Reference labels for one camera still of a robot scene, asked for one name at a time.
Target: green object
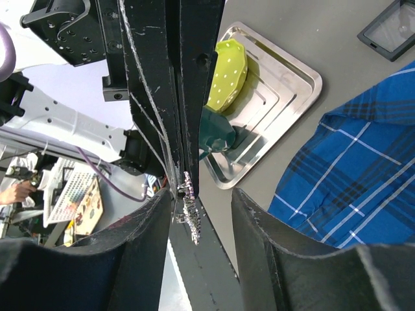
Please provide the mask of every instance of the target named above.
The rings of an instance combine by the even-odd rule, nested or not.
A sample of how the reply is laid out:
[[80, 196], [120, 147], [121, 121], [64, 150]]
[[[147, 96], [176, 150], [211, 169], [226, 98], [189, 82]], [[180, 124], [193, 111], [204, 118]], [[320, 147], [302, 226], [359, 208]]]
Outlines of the green object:
[[236, 132], [227, 120], [209, 107], [203, 107], [199, 130], [199, 160], [212, 152], [229, 149], [236, 139]]
[[241, 91], [248, 72], [245, 47], [235, 39], [218, 42], [218, 60], [207, 106], [216, 112], [229, 107]]

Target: metal tray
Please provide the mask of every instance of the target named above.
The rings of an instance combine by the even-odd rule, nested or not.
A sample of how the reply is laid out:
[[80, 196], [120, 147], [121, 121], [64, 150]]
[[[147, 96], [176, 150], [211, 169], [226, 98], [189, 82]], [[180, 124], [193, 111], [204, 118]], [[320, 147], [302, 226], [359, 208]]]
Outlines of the metal tray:
[[245, 46], [248, 76], [235, 102], [224, 112], [237, 129], [237, 141], [204, 161], [221, 189], [235, 186], [310, 108], [322, 90], [321, 76], [242, 23], [222, 38]]

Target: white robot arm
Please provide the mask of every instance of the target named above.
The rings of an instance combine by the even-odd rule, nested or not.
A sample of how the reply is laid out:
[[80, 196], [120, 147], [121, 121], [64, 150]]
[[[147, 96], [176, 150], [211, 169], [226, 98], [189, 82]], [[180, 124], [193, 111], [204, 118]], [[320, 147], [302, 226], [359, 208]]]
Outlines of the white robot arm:
[[69, 108], [37, 87], [26, 91], [19, 105], [25, 112], [4, 126], [28, 130], [72, 144], [100, 157], [105, 162], [120, 160], [127, 137], [124, 130], [105, 125]]
[[163, 169], [137, 131], [105, 125], [47, 96], [21, 74], [0, 83], [0, 126], [80, 147], [133, 175]]

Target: blue plaid shirt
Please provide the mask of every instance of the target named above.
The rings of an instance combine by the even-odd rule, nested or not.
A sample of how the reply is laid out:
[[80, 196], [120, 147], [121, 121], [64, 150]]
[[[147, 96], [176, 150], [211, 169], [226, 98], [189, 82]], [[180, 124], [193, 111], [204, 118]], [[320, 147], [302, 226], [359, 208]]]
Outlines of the blue plaid shirt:
[[325, 114], [269, 213], [337, 248], [414, 242], [415, 62]]

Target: screen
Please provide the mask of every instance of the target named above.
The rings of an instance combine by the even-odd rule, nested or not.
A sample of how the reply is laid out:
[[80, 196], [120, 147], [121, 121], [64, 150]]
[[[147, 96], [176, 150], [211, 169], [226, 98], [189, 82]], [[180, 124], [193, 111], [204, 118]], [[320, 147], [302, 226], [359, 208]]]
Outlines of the screen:
[[415, 5], [397, 3], [392, 13], [374, 23], [364, 36], [388, 52], [394, 52], [415, 34]]

